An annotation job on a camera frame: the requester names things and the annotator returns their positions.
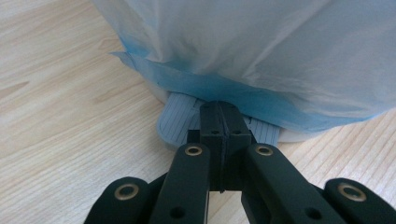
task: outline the bolt hole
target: bolt hole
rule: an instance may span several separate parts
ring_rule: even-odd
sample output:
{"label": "bolt hole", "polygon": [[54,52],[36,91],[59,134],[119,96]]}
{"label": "bolt hole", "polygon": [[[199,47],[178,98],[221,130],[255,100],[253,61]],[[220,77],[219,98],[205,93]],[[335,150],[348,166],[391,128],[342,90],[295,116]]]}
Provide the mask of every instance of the bolt hole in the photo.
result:
{"label": "bolt hole", "polygon": [[182,207],[174,207],[171,209],[170,215],[174,219],[180,219],[183,218],[186,213],[184,212],[184,209]]}
{"label": "bolt hole", "polygon": [[269,147],[257,147],[256,152],[262,156],[271,156],[274,154],[274,151]]}
{"label": "bolt hole", "polygon": [[201,155],[202,149],[200,147],[187,147],[184,152],[189,156],[198,156]]}
{"label": "bolt hole", "polygon": [[308,217],[310,217],[310,218],[312,218],[312,219],[314,219],[314,220],[319,220],[319,219],[321,219],[321,213],[320,213],[319,210],[316,209],[316,208],[312,208],[312,207],[305,208],[305,214],[306,214]]}
{"label": "bolt hole", "polygon": [[124,187],[120,190],[121,196],[126,196],[134,193],[134,188],[131,186]]}
{"label": "bolt hole", "polygon": [[116,189],[114,196],[120,201],[130,200],[137,195],[138,191],[139,187],[136,184],[124,184]]}
{"label": "bolt hole", "polygon": [[191,147],[191,148],[189,149],[189,152],[190,152],[191,154],[196,154],[196,153],[199,152],[199,149],[196,148],[196,147]]}
{"label": "bolt hole", "polygon": [[367,199],[366,194],[361,191],[361,189],[358,189],[352,185],[346,184],[346,183],[341,183],[338,186],[338,191],[346,198],[349,200],[352,200],[354,202],[364,202]]}

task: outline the wooden table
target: wooden table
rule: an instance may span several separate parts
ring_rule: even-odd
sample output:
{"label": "wooden table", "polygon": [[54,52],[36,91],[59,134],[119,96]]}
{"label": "wooden table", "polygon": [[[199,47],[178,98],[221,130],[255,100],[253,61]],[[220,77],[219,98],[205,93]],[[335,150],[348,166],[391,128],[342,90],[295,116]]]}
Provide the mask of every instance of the wooden table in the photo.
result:
{"label": "wooden table", "polygon": [[[113,180],[167,171],[163,104],[107,54],[122,47],[91,2],[0,8],[0,223],[82,223]],[[279,147],[310,182],[352,178],[396,206],[395,141],[392,110]],[[239,201],[212,193],[209,223],[248,223]]]}

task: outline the blue plastic bag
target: blue plastic bag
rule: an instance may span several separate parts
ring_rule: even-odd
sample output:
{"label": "blue plastic bag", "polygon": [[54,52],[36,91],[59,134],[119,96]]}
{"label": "blue plastic bag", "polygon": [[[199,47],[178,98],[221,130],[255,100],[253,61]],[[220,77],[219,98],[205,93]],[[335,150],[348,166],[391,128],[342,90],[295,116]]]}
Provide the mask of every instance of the blue plastic bag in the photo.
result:
{"label": "blue plastic bag", "polygon": [[302,133],[396,105],[395,1],[92,1],[165,90]]}

